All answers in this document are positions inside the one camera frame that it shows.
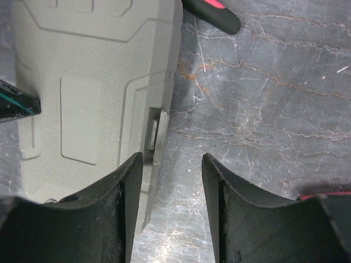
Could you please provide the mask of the red black utility knife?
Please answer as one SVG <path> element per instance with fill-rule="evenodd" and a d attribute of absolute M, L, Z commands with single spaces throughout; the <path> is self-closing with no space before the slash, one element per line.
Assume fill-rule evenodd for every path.
<path fill-rule="evenodd" d="M 325 196 L 350 196 L 351 192 L 329 192 L 329 193 L 316 193 L 312 195 L 299 196 L 297 201 L 305 201 L 314 197 L 325 197 Z"/>

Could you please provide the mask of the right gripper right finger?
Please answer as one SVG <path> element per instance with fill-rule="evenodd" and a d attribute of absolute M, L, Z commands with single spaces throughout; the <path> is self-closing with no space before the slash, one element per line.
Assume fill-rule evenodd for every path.
<path fill-rule="evenodd" d="M 209 153 L 202 182 L 216 262 L 350 262 L 350 196 L 284 198 Z"/>

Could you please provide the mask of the grey plastic tool case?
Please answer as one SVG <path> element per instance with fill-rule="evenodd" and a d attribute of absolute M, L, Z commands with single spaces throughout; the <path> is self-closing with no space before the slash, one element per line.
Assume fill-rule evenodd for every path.
<path fill-rule="evenodd" d="M 155 203 L 181 42 L 181 1 L 12 1 L 22 191 L 59 201 L 143 153 L 135 234 Z"/>

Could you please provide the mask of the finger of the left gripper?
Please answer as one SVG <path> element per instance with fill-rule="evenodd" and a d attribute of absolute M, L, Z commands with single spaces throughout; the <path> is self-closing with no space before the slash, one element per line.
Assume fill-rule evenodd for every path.
<path fill-rule="evenodd" d="M 1 80 L 1 123 L 35 116 L 41 113 L 38 97 L 19 90 L 17 87 Z"/>

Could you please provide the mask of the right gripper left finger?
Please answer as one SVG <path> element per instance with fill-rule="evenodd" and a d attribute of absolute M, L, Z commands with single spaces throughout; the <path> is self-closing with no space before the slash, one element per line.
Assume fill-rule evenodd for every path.
<path fill-rule="evenodd" d="M 1 262 L 130 262 L 143 155 L 53 203 L 1 197 Z"/>

